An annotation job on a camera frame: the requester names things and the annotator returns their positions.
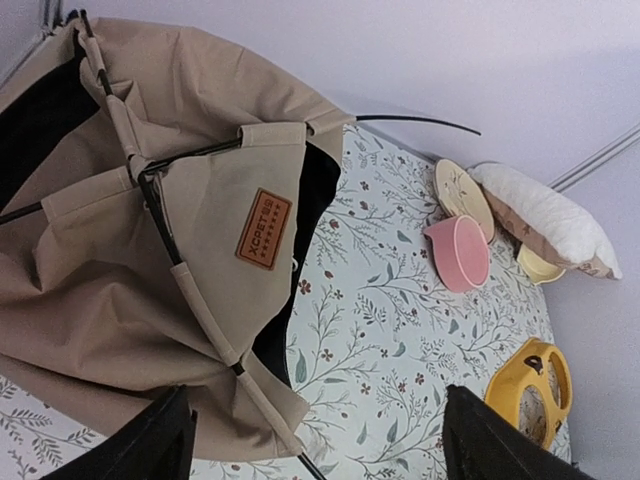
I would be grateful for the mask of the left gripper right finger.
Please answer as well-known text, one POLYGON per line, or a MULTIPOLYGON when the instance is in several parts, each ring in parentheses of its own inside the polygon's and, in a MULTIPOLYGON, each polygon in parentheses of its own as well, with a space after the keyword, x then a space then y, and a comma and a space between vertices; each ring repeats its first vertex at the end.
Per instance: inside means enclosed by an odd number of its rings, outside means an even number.
POLYGON ((449 479, 593 479, 527 439, 464 386, 447 387, 442 440, 449 479))

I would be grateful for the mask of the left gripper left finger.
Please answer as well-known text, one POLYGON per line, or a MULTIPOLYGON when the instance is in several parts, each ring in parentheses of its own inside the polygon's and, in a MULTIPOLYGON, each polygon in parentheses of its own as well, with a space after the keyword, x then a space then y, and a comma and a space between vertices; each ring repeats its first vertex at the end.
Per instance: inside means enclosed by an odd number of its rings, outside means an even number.
POLYGON ((186 388, 172 387, 103 443, 44 478, 187 479, 195 434, 186 388))

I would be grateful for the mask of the black flexible tent pole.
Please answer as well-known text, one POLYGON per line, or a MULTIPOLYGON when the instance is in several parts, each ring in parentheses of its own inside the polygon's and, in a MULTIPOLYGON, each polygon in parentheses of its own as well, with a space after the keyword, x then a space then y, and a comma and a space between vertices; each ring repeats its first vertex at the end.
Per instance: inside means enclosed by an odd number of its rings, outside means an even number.
POLYGON ((393 114, 369 114, 369 115, 357 115, 355 117, 357 122, 374 122, 374 121, 398 121, 398 122, 415 122, 415 123, 425 123, 425 124, 433 124, 440 125, 444 127, 449 127, 457 130, 461 130, 464 132, 471 133, 476 136, 481 136, 481 132, 475 129, 459 125, 456 123, 452 123, 445 120, 420 117, 420 116, 410 116, 410 115, 393 115, 393 114))

